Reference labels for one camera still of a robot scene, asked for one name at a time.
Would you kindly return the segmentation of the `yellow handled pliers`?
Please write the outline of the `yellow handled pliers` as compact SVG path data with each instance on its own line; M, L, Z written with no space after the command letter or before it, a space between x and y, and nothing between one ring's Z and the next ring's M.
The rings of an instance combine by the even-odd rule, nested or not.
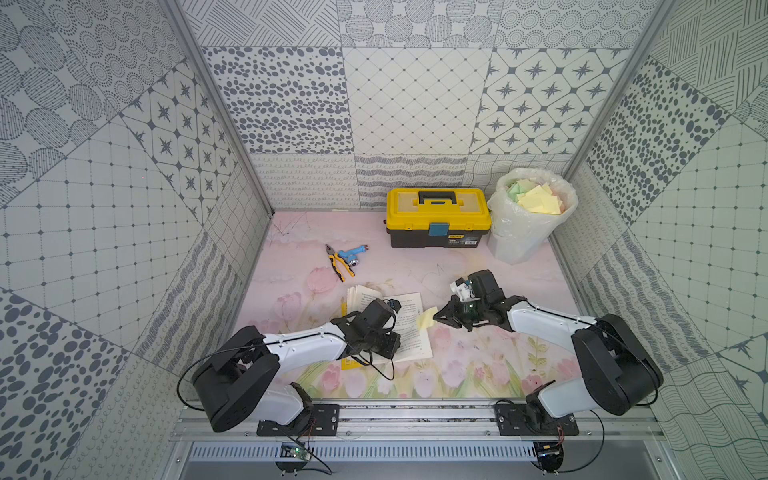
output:
M345 281L344 271L351 277L355 277L352 267L334 250L330 245L325 245L327 256L330 260L333 271L341 282Z

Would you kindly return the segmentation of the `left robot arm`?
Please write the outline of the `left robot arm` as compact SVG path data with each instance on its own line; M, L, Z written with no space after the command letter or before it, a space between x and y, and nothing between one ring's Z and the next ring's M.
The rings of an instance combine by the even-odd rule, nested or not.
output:
M363 310L309 330L262 334L237 331L214 354L199 361L192 385L211 428L226 432L246 420L263 422L268 436L300 435L321 424L309 394L296 382L274 385L281 373L348 357L392 360L400 347L394 331L401 303L374 299Z

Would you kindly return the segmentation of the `left green circuit board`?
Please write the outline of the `left green circuit board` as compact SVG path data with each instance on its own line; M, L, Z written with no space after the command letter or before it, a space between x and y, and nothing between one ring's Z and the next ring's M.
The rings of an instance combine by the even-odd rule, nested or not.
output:
M283 443L280 446L275 465L283 474L296 474L311 460L310 453L301 446Z

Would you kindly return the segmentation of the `yellow children's book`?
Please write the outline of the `yellow children's book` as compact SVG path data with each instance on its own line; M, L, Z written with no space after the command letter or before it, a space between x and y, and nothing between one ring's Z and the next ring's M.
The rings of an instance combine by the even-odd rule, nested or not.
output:
M400 346L395 350L394 359L397 362L426 360L433 357L429 336L420 326L419 317L424 313L420 293L410 293L385 297L382 293L363 285L347 289L347 310L362 311L374 299L395 300L401 308L394 320L389 320L386 328L392 328L393 333L400 335Z

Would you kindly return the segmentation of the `discarded sticky notes pile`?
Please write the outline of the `discarded sticky notes pile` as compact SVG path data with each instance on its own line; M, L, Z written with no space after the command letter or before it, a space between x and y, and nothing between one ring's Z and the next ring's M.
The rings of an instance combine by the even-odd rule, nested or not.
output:
M566 210L564 202L548 183L515 180L507 188L507 196L513 203L534 214L560 215Z

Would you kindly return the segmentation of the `pale yellow sticky note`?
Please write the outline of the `pale yellow sticky note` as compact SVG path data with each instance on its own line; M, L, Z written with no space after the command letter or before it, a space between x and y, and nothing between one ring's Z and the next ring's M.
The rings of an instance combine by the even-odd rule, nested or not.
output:
M427 330L435 325L434 316L437 314L438 309L436 307L429 308L423 311L416 320L419 330Z

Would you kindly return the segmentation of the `yellow black toolbox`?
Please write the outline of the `yellow black toolbox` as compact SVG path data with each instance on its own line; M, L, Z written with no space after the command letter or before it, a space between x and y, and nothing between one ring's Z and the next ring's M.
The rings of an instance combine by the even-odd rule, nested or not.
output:
M475 248L492 219L477 188L396 188L385 225L394 248Z

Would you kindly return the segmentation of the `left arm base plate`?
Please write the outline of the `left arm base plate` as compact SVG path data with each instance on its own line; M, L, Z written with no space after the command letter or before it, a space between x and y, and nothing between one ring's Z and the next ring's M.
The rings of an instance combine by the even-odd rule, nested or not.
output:
M259 437L278 437L285 434L298 438L302 435L333 437L337 434L341 407L333 403L315 403L304 408L287 425L274 421L260 421L257 428Z

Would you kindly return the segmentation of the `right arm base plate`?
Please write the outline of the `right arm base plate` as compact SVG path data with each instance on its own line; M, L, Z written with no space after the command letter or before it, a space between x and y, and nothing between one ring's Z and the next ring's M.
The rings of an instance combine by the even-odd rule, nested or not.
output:
M554 418L539 407L511 402L497 402L493 411L501 436L568 437L579 434L572 415Z

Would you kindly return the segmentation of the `white bin with plastic liner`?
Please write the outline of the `white bin with plastic liner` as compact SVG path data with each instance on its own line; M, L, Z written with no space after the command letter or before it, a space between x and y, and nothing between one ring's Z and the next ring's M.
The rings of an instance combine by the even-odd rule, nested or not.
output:
M507 188L519 179L548 183L562 199L566 210L560 215L534 214L513 203ZM508 264L522 263L538 250L547 237L576 210L575 188L560 175L544 169L516 168L502 176L488 200L492 225L488 246L494 257Z

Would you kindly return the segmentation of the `blue plastic tool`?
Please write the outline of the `blue plastic tool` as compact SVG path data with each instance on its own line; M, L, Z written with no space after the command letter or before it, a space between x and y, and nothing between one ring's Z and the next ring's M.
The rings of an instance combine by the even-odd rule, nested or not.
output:
M368 250L369 247L367 245L360 245L352 249L339 250L337 254L349 267L353 268L359 263L358 256Z

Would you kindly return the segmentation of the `aluminium mounting rail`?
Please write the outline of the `aluminium mounting rail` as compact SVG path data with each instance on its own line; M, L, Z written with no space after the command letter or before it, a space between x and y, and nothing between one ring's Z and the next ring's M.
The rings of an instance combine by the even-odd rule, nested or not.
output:
M332 441L497 440L499 433L493 399L337 400L340 406ZM650 409L634 408L623 416L601 409L572 415L579 441L663 441L665 435ZM259 423L247 420L215 433L205 414L184 409L169 434L181 441L260 441Z

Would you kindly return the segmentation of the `right black controller box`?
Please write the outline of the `right black controller box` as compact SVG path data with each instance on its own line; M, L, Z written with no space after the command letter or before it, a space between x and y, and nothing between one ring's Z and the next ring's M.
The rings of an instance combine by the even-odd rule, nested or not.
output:
M534 442L536 459L532 465L544 473L556 473L564 461L564 452L561 444L557 442Z

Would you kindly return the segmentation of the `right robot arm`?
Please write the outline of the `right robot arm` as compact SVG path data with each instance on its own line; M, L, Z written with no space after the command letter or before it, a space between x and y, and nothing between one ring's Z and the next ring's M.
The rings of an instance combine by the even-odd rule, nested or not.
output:
M433 315L434 321L467 331L498 327L545 340L575 356L576 377L550 381L526 395L532 414L557 419L600 408L621 416L653 403L663 385L661 370L619 316L546 310L524 296L506 295L489 270L460 278L450 289L450 300Z

